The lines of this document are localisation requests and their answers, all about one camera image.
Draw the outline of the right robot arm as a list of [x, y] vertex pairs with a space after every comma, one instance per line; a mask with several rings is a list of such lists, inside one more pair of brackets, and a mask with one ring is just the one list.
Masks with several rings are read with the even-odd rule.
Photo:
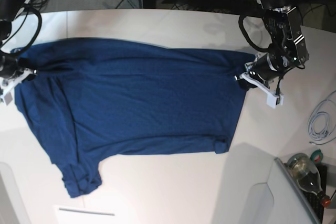
[[12, 22], [21, 13], [33, 13], [38, 19], [37, 29], [29, 43], [16, 51], [1, 51], [1, 103], [9, 105], [12, 100], [11, 91], [26, 79], [37, 75], [37, 70], [28, 67], [18, 57], [26, 52], [35, 42], [42, 26], [42, 16], [33, 7], [32, 0], [1, 0], [1, 46], [9, 41], [12, 32]]

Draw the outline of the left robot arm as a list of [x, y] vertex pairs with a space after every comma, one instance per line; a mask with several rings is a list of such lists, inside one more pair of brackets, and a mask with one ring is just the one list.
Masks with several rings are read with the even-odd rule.
[[255, 60], [245, 64], [245, 72], [236, 81], [249, 90], [259, 88], [267, 95], [267, 104], [275, 108], [283, 104], [280, 84], [271, 90], [270, 84], [281, 82], [292, 69], [304, 69], [309, 59], [305, 37], [301, 31], [301, 15], [294, 0], [256, 0], [264, 27], [271, 43], [267, 48], [257, 46], [244, 27], [245, 14], [239, 16], [239, 29], [248, 44], [257, 51]]

